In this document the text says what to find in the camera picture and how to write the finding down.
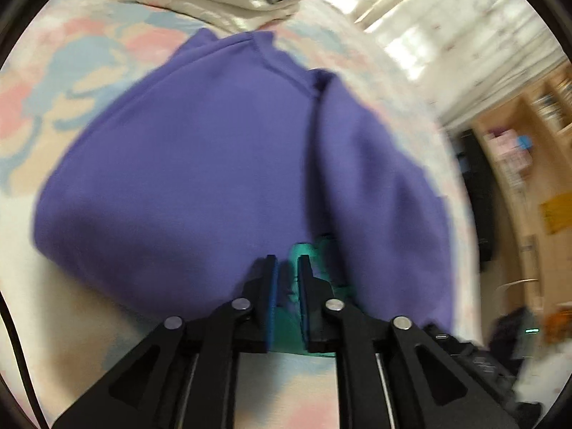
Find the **black cable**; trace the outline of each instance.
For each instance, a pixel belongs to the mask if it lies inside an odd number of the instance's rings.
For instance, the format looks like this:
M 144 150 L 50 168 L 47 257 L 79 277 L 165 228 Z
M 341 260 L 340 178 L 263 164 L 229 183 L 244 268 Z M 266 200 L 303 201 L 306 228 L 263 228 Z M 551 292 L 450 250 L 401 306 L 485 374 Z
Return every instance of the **black cable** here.
M 50 429 L 50 426 L 48 426 L 48 422 L 44 417 L 44 413 L 42 412 L 42 408 L 39 405 L 38 397 L 36 397 L 34 386 L 32 385 L 32 380 L 30 378 L 30 372 L 26 365 L 24 351 L 22 350 L 22 344 L 20 343 L 14 320 L 10 314 L 10 310 L 8 310 L 8 305 L 6 305 L 2 292 L 0 292 L 0 316 L 2 316 L 2 321 L 4 321 L 4 325 L 8 331 L 8 337 L 10 338 L 12 349 L 14 350 L 14 356 L 16 357 L 16 363 L 18 364 L 18 371 L 20 372 L 22 384 L 24 384 L 24 390 L 26 391 L 34 416 L 38 421 L 40 429 Z

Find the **metal rivet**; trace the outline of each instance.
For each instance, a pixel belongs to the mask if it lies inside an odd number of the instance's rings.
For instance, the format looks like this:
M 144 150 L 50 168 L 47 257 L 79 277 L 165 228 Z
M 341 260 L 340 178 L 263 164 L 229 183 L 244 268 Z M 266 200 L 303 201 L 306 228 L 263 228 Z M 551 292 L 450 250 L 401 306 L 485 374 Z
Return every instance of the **metal rivet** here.
M 329 299 L 325 303 L 325 307 L 328 308 L 330 311 L 341 311 L 344 309 L 344 302 L 338 299 Z
M 250 308 L 250 301 L 248 301 L 248 299 L 244 299 L 244 298 L 234 299 L 232 301 L 231 305 L 234 309 L 237 309 L 239 311 L 243 311 L 245 309 Z
M 397 329 L 402 329 L 403 331 L 407 331 L 413 323 L 407 316 L 398 316 L 394 319 L 394 325 Z
M 167 329 L 178 329 L 179 327 L 182 326 L 182 319 L 179 318 L 178 316 L 170 316 L 167 319 L 165 319 L 165 322 L 163 322 L 163 325 L 167 328 Z

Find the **wooden shelf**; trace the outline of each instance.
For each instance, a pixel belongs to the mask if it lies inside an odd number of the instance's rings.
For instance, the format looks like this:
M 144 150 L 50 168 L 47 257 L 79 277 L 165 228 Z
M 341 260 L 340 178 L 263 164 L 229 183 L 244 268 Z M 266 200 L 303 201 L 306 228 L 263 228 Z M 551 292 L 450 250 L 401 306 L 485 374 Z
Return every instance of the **wooden shelf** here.
M 539 209 L 550 198 L 572 191 L 572 105 L 565 106 L 556 89 L 558 77 L 567 75 L 568 69 L 568 65 L 560 67 L 473 122 L 508 209 L 519 246 L 521 277 L 539 279 L 523 285 L 522 304 L 538 310 L 543 303 L 545 314 L 554 312 L 559 303 L 572 301 L 572 229 L 549 235 Z M 534 99 L 545 93 L 553 94 L 563 110 L 566 126 L 560 131 L 552 130 L 533 106 Z M 485 139 L 494 127 L 512 128 L 533 143 L 533 164 L 522 190 L 510 186 Z

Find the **white curtain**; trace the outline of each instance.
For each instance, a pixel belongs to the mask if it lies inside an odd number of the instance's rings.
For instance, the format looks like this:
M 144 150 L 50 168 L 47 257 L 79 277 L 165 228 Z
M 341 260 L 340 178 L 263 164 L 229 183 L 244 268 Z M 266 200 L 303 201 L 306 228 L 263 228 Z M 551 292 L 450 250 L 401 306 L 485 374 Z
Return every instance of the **white curtain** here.
M 403 69 L 449 130 L 566 57 L 526 0 L 327 0 Z

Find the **blue object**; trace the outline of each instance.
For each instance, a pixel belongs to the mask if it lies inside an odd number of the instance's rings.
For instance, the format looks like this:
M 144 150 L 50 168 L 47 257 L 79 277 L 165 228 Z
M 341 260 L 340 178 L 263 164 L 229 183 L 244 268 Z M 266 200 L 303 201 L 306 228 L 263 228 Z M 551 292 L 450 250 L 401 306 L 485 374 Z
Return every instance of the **blue object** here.
M 518 146 L 524 150 L 530 150 L 533 147 L 533 141 L 528 135 L 519 135 Z
M 448 220 L 423 171 L 341 80 L 272 34 L 200 30 L 88 125 L 34 240 L 137 311 L 204 317 L 253 261 L 334 233 L 358 304 L 450 329 Z

